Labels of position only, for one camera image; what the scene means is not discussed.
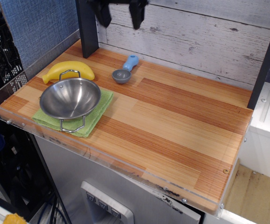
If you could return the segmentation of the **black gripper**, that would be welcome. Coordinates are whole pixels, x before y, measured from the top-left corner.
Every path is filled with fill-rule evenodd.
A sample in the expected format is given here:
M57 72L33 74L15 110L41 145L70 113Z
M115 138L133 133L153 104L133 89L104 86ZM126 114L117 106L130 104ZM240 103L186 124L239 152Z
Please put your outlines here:
M145 6L149 4L149 0L88 0L98 19L99 23L107 28L112 20L109 10L109 4L129 4L129 11L135 30L140 28L144 21Z

